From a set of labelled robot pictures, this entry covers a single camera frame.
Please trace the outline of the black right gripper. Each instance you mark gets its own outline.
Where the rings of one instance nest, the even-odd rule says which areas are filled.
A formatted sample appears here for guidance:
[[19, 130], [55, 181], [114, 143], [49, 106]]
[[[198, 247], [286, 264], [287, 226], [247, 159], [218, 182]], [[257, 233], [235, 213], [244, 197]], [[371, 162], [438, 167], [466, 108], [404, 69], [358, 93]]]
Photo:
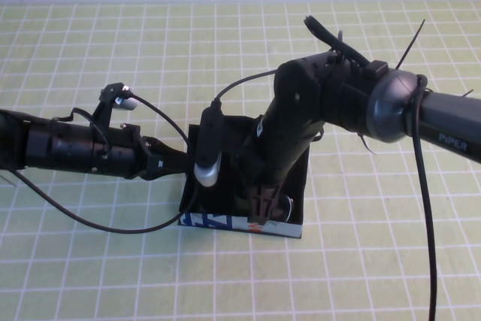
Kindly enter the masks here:
[[[256, 119], [235, 157], [239, 185], [237, 193], [247, 195], [249, 203], [248, 220], [265, 224], [283, 215], [280, 206], [280, 185], [292, 166], [317, 135], [324, 132], [324, 122], [296, 115], [289, 111], [282, 113], [269, 108]], [[262, 188], [264, 188], [264, 206]]]

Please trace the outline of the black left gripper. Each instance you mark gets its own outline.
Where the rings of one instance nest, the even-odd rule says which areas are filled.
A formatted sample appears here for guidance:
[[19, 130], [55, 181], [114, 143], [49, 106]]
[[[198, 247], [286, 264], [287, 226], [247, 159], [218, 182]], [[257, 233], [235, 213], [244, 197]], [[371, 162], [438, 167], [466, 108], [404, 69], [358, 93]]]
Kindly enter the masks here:
[[97, 174], [127, 180], [136, 177], [155, 180], [188, 171], [186, 161], [165, 160], [185, 159], [186, 152], [174, 149], [157, 138], [141, 135], [139, 126], [109, 128], [106, 136], [95, 135], [93, 138], [93, 171]]

